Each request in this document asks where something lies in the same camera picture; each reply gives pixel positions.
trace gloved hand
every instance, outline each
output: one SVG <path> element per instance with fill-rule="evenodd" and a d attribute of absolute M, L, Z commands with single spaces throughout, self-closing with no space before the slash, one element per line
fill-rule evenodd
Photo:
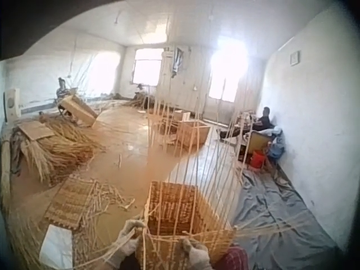
<path fill-rule="evenodd" d="M 118 245 L 124 242 L 133 228 L 144 228 L 143 221 L 138 219 L 126 220 L 124 228 L 119 232 L 119 236 L 113 245 Z M 107 263 L 112 265 L 115 269 L 119 269 L 122 261 L 129 255 L 133 254 L 139 245 L 141 236 L 136 239 L 130 239 L 122 245 L 108 260 Z"/>
<path fill-rule="evenodd" d="M 212 270 L 208 248 L 196 240 L 183 239 L 182 248 L 188 255 L 189 270 Z"/>

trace gray cloth on floor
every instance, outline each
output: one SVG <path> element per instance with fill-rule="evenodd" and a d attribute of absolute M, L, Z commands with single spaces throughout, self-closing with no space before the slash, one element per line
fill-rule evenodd
<path fill-rule="evenodd" d="M 250 269 L 255 263 L 264 269 L 333 268 L 341 258 L 339 248 L 298 193 L 281 180 L 276 183 L 269 174 L 243 172 L 244 184 L 232 224 L 244 226 L 246 231 L 270 224 L 274 230 L 282 230 L 235 240 L 246 250 Z"/>

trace person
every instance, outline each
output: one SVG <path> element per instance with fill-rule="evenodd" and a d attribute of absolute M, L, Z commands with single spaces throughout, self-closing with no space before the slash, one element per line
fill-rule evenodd
<path fill-rule="evenodd" d="M 128 238 L 128 234 L 134 228 L 145 228 L 143 221 L 130 219 L 120 231 L 115 243 L 121 243 Z M 130 239 L 122 245 L 107 261 L 102 270 L 140 270 L 140 264 L 135 257 L 135 251 L 140 243 L 141 236 Z M 210 264 L 208 249 L 196 240 L 183 238 L 179 242 L 180 247 L 188 257 L 188 268 L 191 270 L 248 270 L 248 257 L 245 250 L 238 246 L 229 249 L 214 268 Z"/>
<path fill-rule="evenodd" d="M 270 123 L 269 115 L 270 115 L 270 108 L 264 107 L 263 116 L 260 117 L 255 123 L 253 123 L 253 130 L 264 131 L 265 129 L 272 128 L 273 125 Z M 217 129 L 217 132 L 219 134 L 220 139 L 226 139 L 226 138 L 239 136 L 240 130 L 241 129 L 239 127 L 235 127 L 232 133 L 230 130 L 220 131 L 219 129 Z M 242 134 L 244 135 L 247 132 L 250 132 L 250 128 L 244 128 Z"/>
<path fill-rule="evenodd" d="M 63 106 L 60 105 L 61 101 L 64 99 L 64 97 L 67 97 L 69 95 L 71 95 L 70 90 L 66 89 L 65 86 L 65 80 L 62 78 L 58 78 L 58 83 L 60 88 L 56 91 L 56 103 L 57 103 L 57 108 L 60 112 L 64 111 L 65 108 Z M 67 111 L 66 115 L 71 116 L 71 112 Z"/>

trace woven mat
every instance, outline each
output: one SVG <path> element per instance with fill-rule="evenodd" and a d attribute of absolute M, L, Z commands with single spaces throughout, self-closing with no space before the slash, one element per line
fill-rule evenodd
<path fill-rule="evenodd" d="M 59 227 L 78 230 L 94 186 L 95 182 L 69 178 L 52 199 L 45 212 L 45 218 Z"/>

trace wooden board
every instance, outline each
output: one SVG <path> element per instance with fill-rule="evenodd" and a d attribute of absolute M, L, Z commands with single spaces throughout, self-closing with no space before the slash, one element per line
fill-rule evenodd
<path fill-rule="evenodd" d="M 77 96 L 65 97 L 60 105 L 71 112 L 84 123 L 92 126 L 96 121 L 97 114 L 85 102 Z"/>
<path fill-rule="evenodd" d="M 51 129 L 49 129 L 45 124 L 42 124 L 39 121 L 23 122 L 19 124 L 19 128 L 32 141 L 55 135 Z"/>
<path fill-rule="evenodd" d="M 45 218 L 56 226 L 78 230 L 94 187 L 94 182 L 69 178 L 55 194 L 45 212 Z"/>

